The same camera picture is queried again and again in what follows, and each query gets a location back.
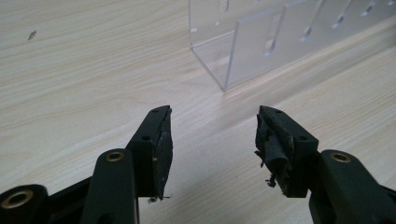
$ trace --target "tabletop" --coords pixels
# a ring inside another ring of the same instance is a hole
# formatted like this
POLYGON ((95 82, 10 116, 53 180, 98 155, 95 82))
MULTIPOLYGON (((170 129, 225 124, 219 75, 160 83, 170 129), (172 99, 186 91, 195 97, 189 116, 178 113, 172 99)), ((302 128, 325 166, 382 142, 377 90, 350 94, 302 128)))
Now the tabletop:
POLYGON ((170 105, 174 158, 141 223, 312 223, 254 154, 276 107, 396 189, 396 20, 222 91, 191 51, 188 1, 0 3, 0 191, 49 194, 92 175, 150 109, 170 105))

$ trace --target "transparent plastic holder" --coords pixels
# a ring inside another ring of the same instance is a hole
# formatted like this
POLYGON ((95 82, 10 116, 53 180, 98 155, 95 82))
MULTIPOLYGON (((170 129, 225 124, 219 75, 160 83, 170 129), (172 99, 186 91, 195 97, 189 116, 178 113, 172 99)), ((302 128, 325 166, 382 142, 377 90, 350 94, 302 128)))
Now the transparent plastic holder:
POLYGON ((190 0, 192 50, 228 90, 396 15, 396 0, 190 0))

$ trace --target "wood grain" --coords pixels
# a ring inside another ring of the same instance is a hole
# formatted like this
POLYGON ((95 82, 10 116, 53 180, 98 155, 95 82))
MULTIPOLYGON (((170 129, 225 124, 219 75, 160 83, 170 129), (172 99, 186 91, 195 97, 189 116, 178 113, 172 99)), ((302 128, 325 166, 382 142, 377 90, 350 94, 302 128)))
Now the wood grain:
POLYGON ((259 105, 358 157, 396 189, 396 20, 223 92, 190 50, 188 2, 0 3, 0 192, 54 193, 171 105, 174 162, 142 223, 312 223, 253 154, 259 105))

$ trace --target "screw hole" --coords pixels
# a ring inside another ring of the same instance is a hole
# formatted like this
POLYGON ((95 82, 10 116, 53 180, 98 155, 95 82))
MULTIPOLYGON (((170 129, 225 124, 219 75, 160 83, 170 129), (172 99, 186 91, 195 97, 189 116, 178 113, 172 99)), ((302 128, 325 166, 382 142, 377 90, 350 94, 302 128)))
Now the screw hole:
POLYGON ((99 217, 98 224, 113 224, 115 220, 116 216, 113 213, 106 213, 99 217))
POLYGON ((149 136, 143 136, 142 139, 143 139, 144 141, 149 141, 151 138, 150 138, 149 136))
POLYGON ((107 154, 106 160, 107 161, 120 161, 124 157, 122 152, 111 152, 107 154))
POLYGON ((334 152, 330 155, 333 160, 340 162, 350 162, 350 158, 347 155, 344 155, 339 152, 334 152))
POLYGON ((21 190, 10 195, 5 200, 3 200, 1 206, 6 209, 19 207, 29 202, 32 199, 32 197, 33 197, 33 192, 31 190, 29 189, 21 190))

